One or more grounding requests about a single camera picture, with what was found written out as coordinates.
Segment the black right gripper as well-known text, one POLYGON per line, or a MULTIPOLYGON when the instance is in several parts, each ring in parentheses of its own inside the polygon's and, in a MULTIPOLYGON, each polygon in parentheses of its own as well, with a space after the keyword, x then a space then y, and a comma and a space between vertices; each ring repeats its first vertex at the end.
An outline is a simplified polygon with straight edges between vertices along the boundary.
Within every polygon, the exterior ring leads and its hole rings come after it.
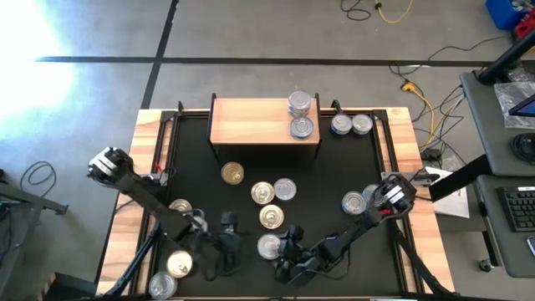
MULTIPOLYGON (((284 251, 300 251, 299 244, 303 239, 304 230, 298 225, 291 225, 284 236, 284 251)), ((324 271, 324 256, 319 244, 310 248, 304 259, 293 263, 285 258, 274 262, 274 278, 280 283, 307 284, 324 271)))

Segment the silver lid can teal label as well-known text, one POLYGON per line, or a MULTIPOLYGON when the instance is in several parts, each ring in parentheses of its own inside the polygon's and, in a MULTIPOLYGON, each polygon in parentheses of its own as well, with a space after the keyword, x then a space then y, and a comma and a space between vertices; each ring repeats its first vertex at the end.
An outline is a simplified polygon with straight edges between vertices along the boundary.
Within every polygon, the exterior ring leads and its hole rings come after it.
POLYGON ((313 133, 313 122, 308 117, 296 117, 290 122, 290 135, 305 140, 313 133))
POLYGON ((279 257, 280 238, 268 233, 257 240, 257 252, 266 260, 274 260, 279 257))

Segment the silver lid can red label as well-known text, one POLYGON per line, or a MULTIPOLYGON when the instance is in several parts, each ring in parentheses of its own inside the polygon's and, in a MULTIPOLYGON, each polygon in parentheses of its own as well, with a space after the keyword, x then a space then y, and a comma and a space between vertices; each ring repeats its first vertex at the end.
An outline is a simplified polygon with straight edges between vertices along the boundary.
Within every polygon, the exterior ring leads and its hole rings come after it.
POLYGON ((207 224, 207 221, 205 219, 204 211, 200 210, 200 209, 194 209, 192 211, 192 216, 193 216, 193 218, 195 220, 195 222, 192 225, 193 228, 195 230, 206 232, 207 228, 208 228, 208 224, 207 224))

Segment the gold lid can white label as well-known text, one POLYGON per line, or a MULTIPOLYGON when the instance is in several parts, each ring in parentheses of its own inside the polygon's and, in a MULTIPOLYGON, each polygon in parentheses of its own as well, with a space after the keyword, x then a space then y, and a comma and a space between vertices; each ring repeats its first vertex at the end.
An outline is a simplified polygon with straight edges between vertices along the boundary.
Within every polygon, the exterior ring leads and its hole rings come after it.
POLYGON ((259 212, 259 221, 266 229, 276 229, 283 224, 284 212, 277 205, 266 205, 259 212))
POLYGON ((252 186, 251 196, 258 205, 266 205, 275 197, 273 185, 266 181, 257 182, 252 186))

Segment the dark gold seafood can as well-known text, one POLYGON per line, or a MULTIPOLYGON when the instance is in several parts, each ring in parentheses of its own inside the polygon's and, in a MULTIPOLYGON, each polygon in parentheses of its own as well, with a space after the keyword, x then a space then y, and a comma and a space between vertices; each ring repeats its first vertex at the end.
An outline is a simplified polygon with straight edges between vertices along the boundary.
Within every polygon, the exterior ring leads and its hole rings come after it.
POLYGON ((229 185, 237 185, 244 178, 244 169, 241 164, 235 161, 229 161, 221 169, 222 179, 229 185))

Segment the gold lid seafood can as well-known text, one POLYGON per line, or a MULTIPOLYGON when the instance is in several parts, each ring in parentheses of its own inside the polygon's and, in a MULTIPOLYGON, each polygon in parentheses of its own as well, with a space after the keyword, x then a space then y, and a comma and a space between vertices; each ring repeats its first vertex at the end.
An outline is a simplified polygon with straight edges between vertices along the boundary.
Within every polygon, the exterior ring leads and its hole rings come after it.
POLYGON ((193 210, 193 206, 190 204, 190 202, 186 199, 175 199, 170 205, 169 208, 173 211, 177 211, 180 213, 191 213, 193 210))

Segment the silver lid can blue label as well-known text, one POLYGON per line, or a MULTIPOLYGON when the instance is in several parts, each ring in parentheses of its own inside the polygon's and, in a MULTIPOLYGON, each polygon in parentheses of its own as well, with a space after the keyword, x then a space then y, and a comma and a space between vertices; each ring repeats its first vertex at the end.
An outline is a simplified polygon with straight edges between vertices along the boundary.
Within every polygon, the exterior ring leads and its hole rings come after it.
POLYGON ((330 127, 335 134, 346 135, 352 130, 353 124, 347 115, 337 114, 332 118, 330 127))
POLYGON ((351 216, 358 216, 367 209, 366 199, 357 191, 348 191, 342 201, 343 211, 351 216))

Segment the black table mat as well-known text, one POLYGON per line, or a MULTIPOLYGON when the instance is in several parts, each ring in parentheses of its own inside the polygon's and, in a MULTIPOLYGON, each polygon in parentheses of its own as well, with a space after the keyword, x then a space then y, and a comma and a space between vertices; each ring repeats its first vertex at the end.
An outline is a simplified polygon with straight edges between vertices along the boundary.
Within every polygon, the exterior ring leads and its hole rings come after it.
POLYGON ((296 196, 282 202, 283 229, 303 228, 304 246, 350 226, 353 218, 342 210, 348 191, 361 191, 380 178, 380 167, 372 134, 336 135, 329 119, 320 124, 322 145, 313 160, 289 157, 229 160, 243 166, 244 178, 237 185, 227 184, 221 169, 229 161, 214 156, 206 137, 204 119, 181 122, 175 153, 176 174, 171 181, 173 198, 183 198, 204 211, 211 230, 221 228, 223 212, 237 215, 238 228, 247 232, 244 266, 230 277, 207 282, 200 273, 182 280, 182 297, 348 297, 388 295, 399 290, 389 229, 380 225, 351 245, 351 262, 342 262, 331 279, 317 276, 309 283, 285 285, 274 278, 273 266, 257 253, 257 240, 264 234, 259 206, 250 190, 260 181, 273 183, 289 178, 297 186, 296 196))

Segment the white paper sheet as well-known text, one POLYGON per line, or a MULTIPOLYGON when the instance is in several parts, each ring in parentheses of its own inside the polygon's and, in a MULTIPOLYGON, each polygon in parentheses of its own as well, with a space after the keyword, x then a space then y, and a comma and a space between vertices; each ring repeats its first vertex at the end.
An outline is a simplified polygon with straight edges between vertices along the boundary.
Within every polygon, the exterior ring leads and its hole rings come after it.
MULTIPOLYGON (((427 166, 425 171, 431 175, 439 176, 437 180, 434 180, 432 184, 435 184, 437 181, 446 178, 451 174, 451 171, 445 171, 442 169, 437 169, 435 167, 427 166)), ((466 188, 461 188, 455 192, 452 192, 450 195, 433 202, 433 207, 435 213, 445 214, 453 217, 463 217, 468 219, 470 217, 468 198, 466 188)))

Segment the black box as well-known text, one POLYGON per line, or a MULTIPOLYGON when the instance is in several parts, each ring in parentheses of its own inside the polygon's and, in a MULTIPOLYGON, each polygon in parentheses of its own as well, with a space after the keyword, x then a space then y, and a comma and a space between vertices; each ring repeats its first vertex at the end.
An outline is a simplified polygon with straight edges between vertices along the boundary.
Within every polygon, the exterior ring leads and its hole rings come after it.
POLYGON ((97 285, 64 273, 53 273, 44 284, 38 301, 82 301, 93 298, 97 285))

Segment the grey metal stand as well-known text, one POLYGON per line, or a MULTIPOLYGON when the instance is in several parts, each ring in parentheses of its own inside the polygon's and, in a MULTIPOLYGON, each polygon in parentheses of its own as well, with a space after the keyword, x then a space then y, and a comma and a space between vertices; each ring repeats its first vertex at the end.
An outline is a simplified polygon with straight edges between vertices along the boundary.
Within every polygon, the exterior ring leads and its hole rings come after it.
POLYGON ((10 278, 17 272, 24 244, 37 226, 41 212, 64 215, 68 205, 8 184, 0 169, 0 301, 5 301, 10 278))

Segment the black keyboard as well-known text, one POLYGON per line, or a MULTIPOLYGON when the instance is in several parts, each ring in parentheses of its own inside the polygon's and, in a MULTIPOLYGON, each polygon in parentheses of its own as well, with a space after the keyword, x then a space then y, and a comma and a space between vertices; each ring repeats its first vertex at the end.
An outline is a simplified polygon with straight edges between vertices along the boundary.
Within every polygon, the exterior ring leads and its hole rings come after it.
POLYGON ((513 232, 535 232, 535 186, 499 187, 497 196, 513 232))

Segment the blue plastic bin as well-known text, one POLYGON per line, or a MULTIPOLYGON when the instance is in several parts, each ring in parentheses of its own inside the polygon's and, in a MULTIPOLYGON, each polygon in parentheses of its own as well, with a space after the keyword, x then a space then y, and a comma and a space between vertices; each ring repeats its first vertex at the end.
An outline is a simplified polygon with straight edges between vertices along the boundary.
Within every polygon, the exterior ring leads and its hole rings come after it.
POLYGON ((496 28, 514 29, 527 15, 526 10, 516 10, 511 0, 486 0, 485 5, 496 28))

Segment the red plastic object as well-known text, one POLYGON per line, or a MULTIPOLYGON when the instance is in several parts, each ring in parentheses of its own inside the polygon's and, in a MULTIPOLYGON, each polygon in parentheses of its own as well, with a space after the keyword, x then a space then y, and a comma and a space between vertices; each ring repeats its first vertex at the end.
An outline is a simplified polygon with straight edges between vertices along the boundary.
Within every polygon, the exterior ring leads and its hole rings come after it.
POLYGON ((535 29, 535 18, 529 18, 521 21, 512 31, 512 37, 515 41, 519 41, 526 37, 532 30, 535 29))

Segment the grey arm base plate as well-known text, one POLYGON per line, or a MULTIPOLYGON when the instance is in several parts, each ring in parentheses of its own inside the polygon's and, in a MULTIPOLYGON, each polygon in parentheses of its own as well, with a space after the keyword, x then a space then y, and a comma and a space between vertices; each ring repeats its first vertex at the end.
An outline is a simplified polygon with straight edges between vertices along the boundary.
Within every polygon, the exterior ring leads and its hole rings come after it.
POLYGON ((433 182, 440 179, 440 176, 438 174, 431 174, 426 170, 420 172, 382 172, 381 179, 385 180, 390 175, 402 176, 407 181, 410 181, 413 185, 417 186, 430 186, 433 182))

